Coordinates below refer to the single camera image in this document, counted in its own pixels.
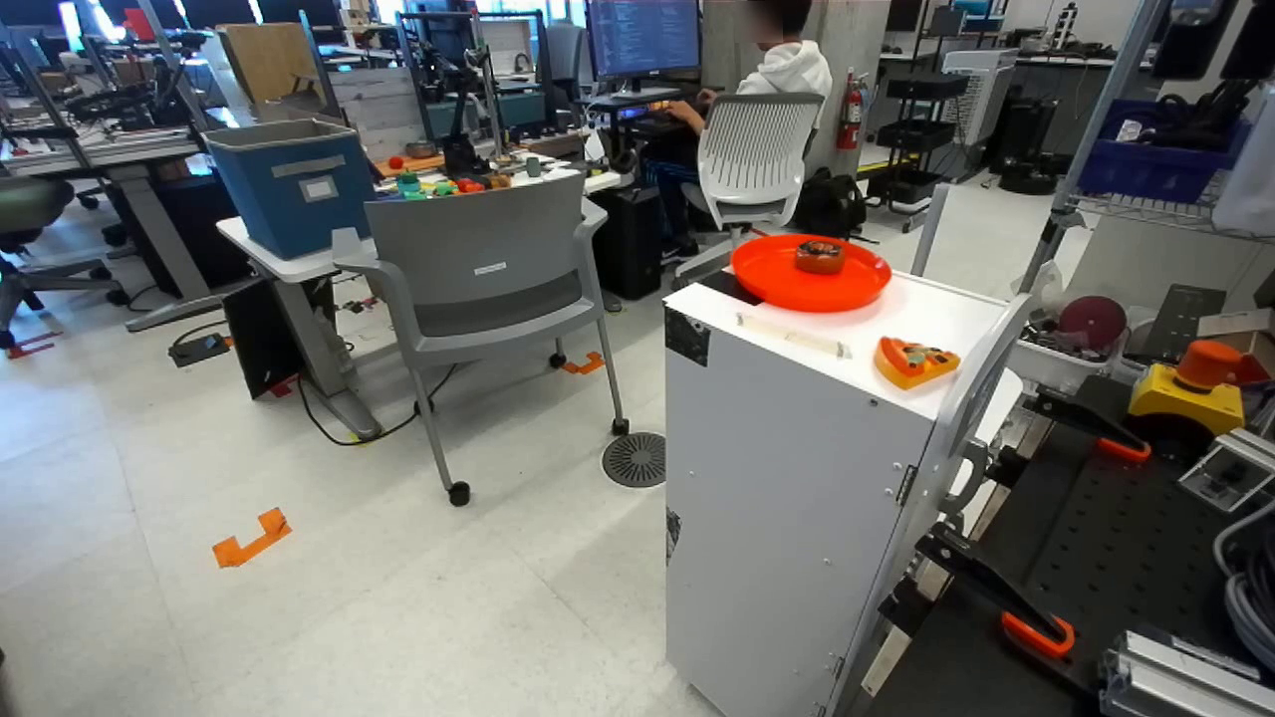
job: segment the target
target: plastic bin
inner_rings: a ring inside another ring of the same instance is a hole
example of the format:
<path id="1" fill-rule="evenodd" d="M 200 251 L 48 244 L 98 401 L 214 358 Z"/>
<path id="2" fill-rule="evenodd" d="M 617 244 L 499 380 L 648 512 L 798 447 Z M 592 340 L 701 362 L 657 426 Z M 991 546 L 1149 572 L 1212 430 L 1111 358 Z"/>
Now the plastic bin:
<path id="1" fill-rule="evenodd" d="M 331 247 L 336 226 L 368 236 L 369 167 L 350 126 L 267 125 L 206 131 L 211 158 L 267 251 L 295 259 Z"/>
<path id="2" fill-rule="evenodd" d="M 1101 143 L 1092 146 L 1078 174 L 1085 196 L 1149 196 L 1169 203 L 1200 203 L 1212 174 L 1234 164 L 1234 141 L 1228 151 L 1117 143 L 1123 118 L 1155 125 L 1159 107 L 1138 101 L 1111 103 Z"/>

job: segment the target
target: bag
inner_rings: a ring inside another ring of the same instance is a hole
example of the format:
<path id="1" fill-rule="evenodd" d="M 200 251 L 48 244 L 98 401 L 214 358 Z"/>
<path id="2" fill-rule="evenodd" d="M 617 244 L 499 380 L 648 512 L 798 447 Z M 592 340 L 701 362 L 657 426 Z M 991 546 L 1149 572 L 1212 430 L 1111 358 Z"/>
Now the bag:
<path id="1" fill-rule="evenodd" d="M 856 236 L 867 220 L 867 203 L 851 174 L 833 174 L 827 167 L 814 172 L 799 186 L 793 230 L 807 236 Z"/>

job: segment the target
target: chair backrest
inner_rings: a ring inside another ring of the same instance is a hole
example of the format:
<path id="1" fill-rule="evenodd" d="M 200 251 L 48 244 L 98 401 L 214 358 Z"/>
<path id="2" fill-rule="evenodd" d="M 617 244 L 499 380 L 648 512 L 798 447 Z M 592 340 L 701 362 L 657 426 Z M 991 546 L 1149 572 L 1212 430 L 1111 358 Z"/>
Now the chair backrest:
<path id="1" fill-rule="evenodd" d="M 720 97 L 696 146 L 701 191 L 718 226 L 789 222 L 805 183 L 805 151 L 826 101 Z"/>
<path id="2" fill-rule="evenodd" d="M 369 198 L 380 259 L 400 265 L 423 336 L 493 330 L 580 297 L 580 174 L 459 198 Z"/>

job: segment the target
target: orange tray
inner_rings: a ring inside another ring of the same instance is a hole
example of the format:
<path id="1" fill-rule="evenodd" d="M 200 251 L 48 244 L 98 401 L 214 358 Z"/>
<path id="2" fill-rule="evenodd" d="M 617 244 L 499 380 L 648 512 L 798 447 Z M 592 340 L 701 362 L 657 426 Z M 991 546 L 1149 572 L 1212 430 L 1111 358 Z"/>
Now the orange tray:
<path id="1" fill-rule="evenodd" d="M 785 311 L 833 313 L 871 305 L 880 297 L 894 280 L 894 265 L 880 256 L 835 239 L 844 251 L 835 275 L 799 272 L 798 247 L 807 239 L 827 244 L 819 236 L 766 236 L 738 247 L 728 265 L 748 293 Z"/>

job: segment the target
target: yellow object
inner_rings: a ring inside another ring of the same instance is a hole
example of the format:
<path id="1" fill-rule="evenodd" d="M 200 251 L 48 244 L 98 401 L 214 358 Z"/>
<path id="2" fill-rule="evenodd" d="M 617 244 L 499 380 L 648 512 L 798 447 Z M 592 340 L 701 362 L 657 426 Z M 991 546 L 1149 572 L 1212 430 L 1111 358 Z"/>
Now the yellow object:
<path id="1" fill-rule="evenodd" d="M 1242 426 L 1242 394 L 1231 381 L 1219 381 L 1206 394 L 1184 392 L 1175 368 L 1155 362 L 1138 386 L 1131 386 L 1129 413 L 1179 413 L 1206 426 L 1212 434 L 1231 434 Z"/>

